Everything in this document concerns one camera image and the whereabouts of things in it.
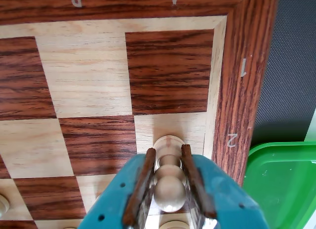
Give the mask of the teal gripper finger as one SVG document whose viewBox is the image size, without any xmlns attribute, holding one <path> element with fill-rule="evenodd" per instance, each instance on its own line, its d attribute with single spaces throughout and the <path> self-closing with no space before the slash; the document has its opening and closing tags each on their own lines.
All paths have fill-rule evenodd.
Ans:
<svg viewBox="0 0 316 229">
<path fill-rule="evenodd" d="M 215 162 L 181 146 L 186 193 L 196 229 L 266 229 L 260 206 Z"/>
<path fill-rule="evenodd" d="M 88 211 L 80 229 L 144 229 L 154 193 L 156 150 L 132 157 Z"/>
</svg>

